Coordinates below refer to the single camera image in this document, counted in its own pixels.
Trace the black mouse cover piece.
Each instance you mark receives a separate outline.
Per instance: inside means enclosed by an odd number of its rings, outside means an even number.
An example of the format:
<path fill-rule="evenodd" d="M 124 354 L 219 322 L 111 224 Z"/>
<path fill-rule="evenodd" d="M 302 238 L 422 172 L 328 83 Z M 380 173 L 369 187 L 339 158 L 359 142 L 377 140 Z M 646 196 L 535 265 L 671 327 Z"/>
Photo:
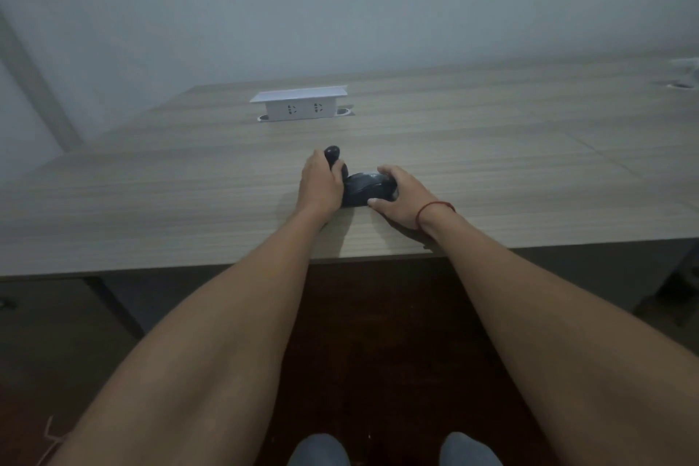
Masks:
<path fill-rule="evenodd" d="M 340 160 L 340 157 L 341 157 L 340 147 L 337 145 L 328 146 L 324 150 L 324 156 L 328 162 L 329 168 L 331 170 L 333 170 L 333 167 L 335 166 L 337 161 Z M 349 177 L 349 172 L 348 172 L 347 165 L 345 163 L 343 163 L 343 166 L 341 168 L 341 177 L 342 177 L 343 183 L 347 182 L 347 179 Z"/>

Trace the person's left forearm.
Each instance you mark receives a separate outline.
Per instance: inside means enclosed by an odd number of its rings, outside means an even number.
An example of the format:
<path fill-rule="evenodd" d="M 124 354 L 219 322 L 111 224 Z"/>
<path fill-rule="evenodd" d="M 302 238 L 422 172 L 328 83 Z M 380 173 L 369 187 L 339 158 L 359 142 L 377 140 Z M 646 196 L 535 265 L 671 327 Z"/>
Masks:
<path fill-rule="evenodd" d="M 310 252 L 332 214 L 300 206 L 179 303 L 118 366 L 50 466 L 252 466 Z"/>

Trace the person's right hand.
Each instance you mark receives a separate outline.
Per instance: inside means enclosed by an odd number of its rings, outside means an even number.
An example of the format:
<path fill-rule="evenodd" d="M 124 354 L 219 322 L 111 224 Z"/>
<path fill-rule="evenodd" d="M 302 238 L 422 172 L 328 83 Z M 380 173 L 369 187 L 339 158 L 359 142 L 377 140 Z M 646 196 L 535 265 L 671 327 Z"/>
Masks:
<path fill-rule="evenodd" d="M 419 215 L 429 205 L 436 205 L 434 196 L 418 179 L 397 165 L 381 165 L 378 171 L 393 177 L 398 185 L 392 209 L 373 209 L 378 214 L 406 229 L 420 230 Z"/>

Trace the person's leg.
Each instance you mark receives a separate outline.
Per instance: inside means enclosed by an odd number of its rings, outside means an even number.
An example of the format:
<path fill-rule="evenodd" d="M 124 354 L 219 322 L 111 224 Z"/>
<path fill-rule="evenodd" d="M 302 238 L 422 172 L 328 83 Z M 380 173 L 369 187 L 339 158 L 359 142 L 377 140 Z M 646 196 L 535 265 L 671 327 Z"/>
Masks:
<path fill-rule="evenodd" d="M 502 466 L 502 462 L 486 444 L 452 432 L 441 445 L 438 466 Z"/>
<path fill-rule="evenodd" d="M 313 434 L 298 443 L 286 466 L 352 466 L 344 446 L 327 433 Z"/>

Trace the dark metal table leg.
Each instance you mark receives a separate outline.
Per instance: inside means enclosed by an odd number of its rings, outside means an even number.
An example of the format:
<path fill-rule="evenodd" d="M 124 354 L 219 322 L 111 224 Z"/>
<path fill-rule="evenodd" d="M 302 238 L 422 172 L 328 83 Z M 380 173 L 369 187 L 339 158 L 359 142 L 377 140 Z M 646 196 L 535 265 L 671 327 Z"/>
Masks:
<path fill-rule="evenodd" d="M 83 278 L 83 282 L 133 338 L 137 341 L 144 338 L 144 329 L 101 277 L 87 276 Z"/>

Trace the person's left leg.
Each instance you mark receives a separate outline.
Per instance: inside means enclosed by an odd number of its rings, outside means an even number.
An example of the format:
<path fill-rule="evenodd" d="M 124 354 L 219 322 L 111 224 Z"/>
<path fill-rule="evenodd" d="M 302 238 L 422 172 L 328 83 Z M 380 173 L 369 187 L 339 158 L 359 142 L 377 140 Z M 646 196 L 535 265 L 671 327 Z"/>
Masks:
<path fill-rule="evenodd" d="M 327 433 L 313 434 L 298 443 L 286 466 L 352 466 L 344 446 Z"/>

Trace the white pop-up power socket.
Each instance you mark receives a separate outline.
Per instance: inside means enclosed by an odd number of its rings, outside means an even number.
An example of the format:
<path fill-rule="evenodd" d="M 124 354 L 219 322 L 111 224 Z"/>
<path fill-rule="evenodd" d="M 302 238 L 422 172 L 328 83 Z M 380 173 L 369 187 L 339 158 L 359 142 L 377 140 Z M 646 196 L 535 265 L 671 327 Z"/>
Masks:
<path fill-rule="evenodd" d="M 258 117 L 258 122 L 271 123 L 354 116 L 352 105 L 337 104 L 338 99 L 346 97 L 346 86 L 329 86 L 263 91 L 249 103 L 265 106 L 266 112 Z"/>

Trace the person's left hand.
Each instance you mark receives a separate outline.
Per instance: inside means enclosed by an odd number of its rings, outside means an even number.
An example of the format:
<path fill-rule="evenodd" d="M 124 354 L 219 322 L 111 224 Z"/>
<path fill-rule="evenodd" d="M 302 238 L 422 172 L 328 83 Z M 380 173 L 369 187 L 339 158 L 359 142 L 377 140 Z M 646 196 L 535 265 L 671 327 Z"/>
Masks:
<path fill-rule="evenodd" d="M 324 225 L 339 210 L 342 198 L 343 182 L 305 182 L 302 170 L 295 213 Z"/>

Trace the person's right leg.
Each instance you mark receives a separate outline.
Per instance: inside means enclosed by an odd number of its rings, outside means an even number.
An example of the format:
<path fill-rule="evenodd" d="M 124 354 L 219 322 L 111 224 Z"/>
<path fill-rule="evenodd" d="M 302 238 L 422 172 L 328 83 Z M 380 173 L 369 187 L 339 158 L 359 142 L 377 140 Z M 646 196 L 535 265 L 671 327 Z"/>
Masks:
<path fill-rule="evenodd" d="M 502 466 L 502 462 L 486 444 L 452 432 L 441 445 L 438 466 Z"/>

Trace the person's right forearm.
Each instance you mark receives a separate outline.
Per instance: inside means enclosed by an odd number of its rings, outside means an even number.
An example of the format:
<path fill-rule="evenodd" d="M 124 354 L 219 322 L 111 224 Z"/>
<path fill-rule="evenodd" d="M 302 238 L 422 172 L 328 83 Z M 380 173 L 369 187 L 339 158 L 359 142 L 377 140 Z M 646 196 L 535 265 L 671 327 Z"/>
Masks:
<path fill-rule="evenodd" d="M 474 228 L 419 215 L 568 466 L 699 466 L 699 357 Z"/>

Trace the black computer mouse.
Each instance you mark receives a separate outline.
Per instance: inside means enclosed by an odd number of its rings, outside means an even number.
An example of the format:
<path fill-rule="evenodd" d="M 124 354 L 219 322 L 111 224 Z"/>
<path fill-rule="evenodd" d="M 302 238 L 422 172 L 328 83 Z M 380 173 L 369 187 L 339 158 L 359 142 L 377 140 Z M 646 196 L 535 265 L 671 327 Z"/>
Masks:
<path fill-rule="evenodd" d="M 368 206 L 371 199 L 393 201 L 398 185 L 388 174 L 379 171 L 358 172 L 343 181 L 341 208 Z"/>

